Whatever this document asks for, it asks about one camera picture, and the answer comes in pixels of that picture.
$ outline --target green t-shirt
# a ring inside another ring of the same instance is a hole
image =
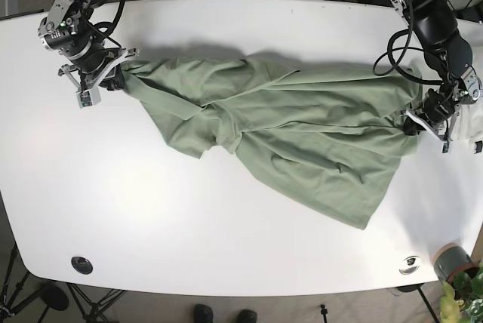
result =
[[[267,186],[359,229],[417,145],[401,110],[420,86],[369,66],[170,59],[122,69],[166,144],[196,158],[223,146]]]

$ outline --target black shoe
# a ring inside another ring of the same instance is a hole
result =
[[[194,318],[195,323],[213,323],[213,311],[209,306],[196,304]]]
[[[236,323],[257,323],[257,314],[251,310],[243,309],[238,314]]]

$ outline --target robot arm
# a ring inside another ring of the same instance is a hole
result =
[[[388,43],[388,57],[397,64],[392,51],[397,38],[408,35],[410,30],[419,39],[426,64],[434,69],[441,81],[424,81],[408,75],[397,66],[395,70],[413,82],[441,85],[430,89],[421,106],[407,111],[404,132],[415,135],[427,130],[445,142],[447,152],[450,131],[440,137],[438,131],[452,118],[462,104],[473,104],[481,96],[481,81],[472,67],[472,49],[458,30],[457,20],[447,0],[391,0],[395,9],[408,22],[409,29],[397,32]]]
[[[109,36],[121,18],[125,0],[121,0],[114,20],[92,25],[89,22],[95,8],[106,0],[55,0],[48,16],[38,28],[38,36],[48,50],[57,50],[72,65],[64,65],[59,75],[66,75],[78,88],[80,107],[100,102],[98,87],[108,90],[124,88],[119,64],[137,54],[136,49],[126,50]],[[105,39],[116,48],[104,48]],[[78,72],[80,80],[72,75]]]

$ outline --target white table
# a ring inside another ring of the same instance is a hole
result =
[[[94,22],[116,7],[95,11]],[[72,84],[57,77],[66,60],[37,37],[41,18],[0,23],[0,190],[31,273],[170,294],[323,294],[432,281],[438,248],[458,241],[472,250],[483,155],[457,143],[442,155],[424,136],[360,231],[272,191],[221,147],[201,160],[166,147],[121,91],[102,90],[101,104],[79,109]],[[256,56],[314,68],[372,63],[403,28],[396,12],[365,5],[159,0],[127,3],[113,36],[145,57]],[[460,30],[483,45],[481,26]],[[401,275],[414,254],[422,266]],[[73,256],[88,258],[92,274],[77,273]]]

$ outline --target floor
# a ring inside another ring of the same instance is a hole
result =
[[[6,1],[0,1],[0,11],[3,11]],[[12,11],[24,12],[39,8],[48,10],[52,1],[8,0],[8,6],[11,14],[14,13]],[[8,225],[3,202],[0,199],[0,277],[6,270],[9,251],[13,243],[14,238]],[[12,282],[18,281],[24,272],[25,268],[22,266],[21,260],[17,259]],[[26,296],[33,291],[40,282],[41,280],[35,277],[27,281],[22,296]],[[64,291],[67,291],[64,283],[58,283],[58,285]],[[438,299],[441,296],[439,283],[424,285],[423,290],[429,302],[437,309]],[[92,300],[96,300],[105,294],[103,289],[93,287],[86,287],[85,291]],[[197,303],[208,304],[213,308],[215,322],[227,323],[234,322],[238,312],[245,308],[257,311],[260,323],[322,323],[319,309],[321,303],[328,308],[328,321],[330,323],[426,323],[432,321],[417,293],[400,294],[398,291],[390,289],[308,297],[257,298],[190,297],[128,292],[108,311],[107,316],[118,319],[123,323],[190,322],[192,321],[192,308]],[[43,308],[43,303],[37,300],[17,317],[12,318],[12,321],[18,323],[37,321]],[[66,321],[82,322],[80,313],[72,299],[67,311],[49,312],[45,319],[46,323]]]

